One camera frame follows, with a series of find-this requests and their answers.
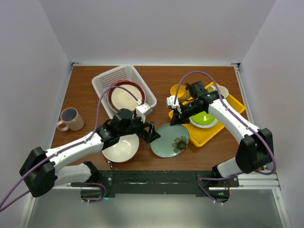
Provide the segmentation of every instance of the yellow tray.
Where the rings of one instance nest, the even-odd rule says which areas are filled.
[[[209,86],[214,85],[213,82],[207,85],[205,88],[208,89]],[[242,113],[245,110],[245,107],[237,100],[235,99],[232,95],[228,95],[226,98],[227,102],[231,105],[232,108],[234,108],[238,113]],[[170,119],[173,116],[173,111],[169,112],[169,117]],[[224,125],[221,122],[217,122],[216,125],[214,125],[211,128],[203,129],[194,126],[193,124],[183,124],[189,132],[189,137],[190,141],[196,146],[196,147],[201,147],[203,146],[206,142],[208,142],[214,135],[220,132],[224,128]]]

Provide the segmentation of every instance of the plastic tray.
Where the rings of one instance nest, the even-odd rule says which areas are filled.
[[[210,85],[214,85],[213,82],[207,85],[205,88],[208,89]],[[226,98],[227,102],[231,105],[232,108],[234,108],[238,113],[242,113],[245,110],[245,107],[237,100],[235,99],[232,95],[228,95]],[[169,117],[170,119],[173,116],[173,111],[169,112]],[[202,129],[199,127],[194,126],[193,124],[183,124],[189,132],[189,138],[190,141],[196,146],[196,147],[201,147],[203,146],[206,142],[208,142],[214,135],[219,133],[223,128],[224,125],[218,121],[216,125],[214,125],[211,128],[207,129]]]
[[[112,70],[108,70],[92,79],[92,85],[100,98],[101,94],[104,90],[106,90],[111,83],[119,80],[119,79],[128,79],[137,85],[139,85],[146,94],[146,103],[151,107],[156,106],[157,100],[148,85],[145,83],[143,78],[137,72],[135,67],[131,65],[119,66]],[[110,108],[107,97],[104,96],[101,100],[102,105],[108,116],[113,118],[115,112]]]

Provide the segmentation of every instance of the flower pattern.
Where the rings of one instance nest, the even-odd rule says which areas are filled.
[[[183,152],[183,150],[186,149],[187,145],[189,143],[189,139],[187,139],[185,136],[182,137],[177,137],[176,139],[174,139],[174,143],[172,144],[172,147],[174,148],[173,151],[176,154],[180,154],[181,152]]]

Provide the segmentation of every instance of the cable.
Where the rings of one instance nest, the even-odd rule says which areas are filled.
[[[62,152],[68,150],[68,149],[71,149],[75,146],[79,146],[83,143],[85,143],[86,141],[90,140],[93,135],[95,134],[96,132],[96,129],[98,127],[98,121],[99,121],[99,112],[100,112],[100,104],[101,104],[101,100],[103,99],[104,95],[106,92],[108,92],[110,89],[114,89],[114,88],[120,88],[120,89],[123,89],[125,90],[126,92],[128,92],[137,102],[139,102],[139,100],[136,98],[136,96],[134,96],[129,90],[127,90],[126,88],[123,88],[121,86],[117,86],[117,85],[114,85],[114,86],[111,86],[109,88],[107,88],[106,90],[104,90],[104,92],[102,93],[102,95],[100,96],[99,98],[99,101],[98,101],[98,105],[97,105],[97,112],[96,112],[96,122],[95,122],[95,127],[94,127],[94,130],[92,131],[92,134],[85,140],[85,141],[81,141],[81,142],[77,142],[77,143],[74,143],[70,146],[67,146],[59,151],[57,151],[57,154],[61,154]],[[36,164],[33,168],[31,168],[29,171],[27,171],[18,181],[17,183],[9,190],[9,192],[6,194],[6,196],[3,198],[3,200],[1,201],[0,203],[0,212],[2,212],[3,210],[5,210],[7,207],[9,207],[11,204],[13,204],[14,202],[16,202],[17,200],[19,200],[21,197],[25,196],[26,194],[29,193],[29,191],[23,193],[22,195],[16,197],[12,202],[8,203],[7,205],[4,205],[4,203],[6,202],[6,200],[9,198],[9,196],[13,193],[13,191],[20,185],[20,183],[30,174],[32,173],[36,168],[38,168],[40,165],[46,163],[48,160],[52,159],[53,157],[55,157],[55,154],[52,154],[50,155],[49,157],[45,158],[44,160],[42,160],[41,162],[39,162],[38,164]]]
[[[86,185],[97,185],[99,187],[102,187],[104,189],[104,195],[102,197],[100,197],[99,199],[96,199],[96,200],[86,200],[86,199],[83,199],[84,202],[87,202],[87,203],[97,203],[97,202],[100,202],[104,199],[104,197],[106,196],[106,187],[101,184],[101,183],[84,183]]]
[[[215,85],[215,87],[216,87],[216,89],[217,89],[217,91],[218,91],[218,96],[219,96],[219,99],[220,99],[220,101],[221,101],[221,103],[223,104],[223,106],[241,123],[241,124],[243,124],[248,130],[250,130],[261,142],[262,142],[262,144],[266,147],[266,149],[267,149],[267,151],[268,151],[268,153],[269,153],[269,155],[270,155],[270,157],[271,157],[271,160],[272,160],[272,162],[273,162],[273,168],[272,168],[272,170],[270,171],[270,172],[261,172],[261,171],[256,171],[256,172],[258,172],[258,173],[260,173],[260,174],[263,174],[263,175],[271,175],[271,174],[273,174],[275,171],[276,171],[276,160],[275,160],[275,157],[274,157],[274,154],[272,153],[272,151],[271,151],[271,149],[270,149],[270,147],[267,145],[267,143],[265,142],[265,140],[257,133],[257,132],[255,132],[251,127],[249,127],[244,121],[242,121],[230,108],[228,108],[228,106],[224,103],[224,101],[223,101],[223,98],[222,98],[222,96],[221,96],[221,94],[220,94],[220,92],[219,92],[219,87],[218,87],[218,84],[215,82],[215,80],[209,75],[209,74],[207,74],[207,73],[205,73],[205,72],[203,72],[203,71],[191,71],[191,72],[189,72],[189,73],[187,73],[187,74],[185,74],[182,78],[181,78],[181,80],[180,80],[180,82],[179,82],[179,85],[178,85],[178,87],[177,87],[177,90],[176,90],[176,94],[175,94],[175,98],[174,98],[174,103],[176,102],[176,99],[177,99],[177,94],[178,94],[178,91],[179,91],[179,89],[180,89],[180,85],[181,85],[181,82],[187,77],[187,76],[189,76],[189,75],[191,75],[191,74],[194,74],[194,73],[199,73],[199,74],[203,74],[203,75],[206,75],[213,83],[214,83],[214,85]],[[212,200],[215,200],[214,202],[217,202],[217,203],[220,203],[219,201],[217,201],[216,199],[213,199],[211,196],[210,196],[210,194],[208,194],[208,192],[206,191],[206,190],[204,190],[204,188],[201,186],[201,184],[200,184],[200,180],[202,181],[202,180],[206,180],[206,181],[219,181],[219,180],[227,180],[227,179],[230,179],[230,178],[232,178],[232,177],[235,177],[236,175],[231,175],[231,176],[229,176],[229,177],[224,177],[224,178],[199,178],[198,179],[198,183],[199,183],[199,187],[206,193],[206,195],[207,196],[209,196],[209,198],[211,198]]]

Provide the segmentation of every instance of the yellow cup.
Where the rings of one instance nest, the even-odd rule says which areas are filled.
[[[175,84],[174,86],[171,87],[171,89],[170,89],[171,96],[174,96],[176,94],[177,87],[178,87],[178,84]],[[179,101],[184,101],[187,99],[187,91],[186,91],[186,87],[184,85],[180,86],[180,89],[177,93],[177,98]]]

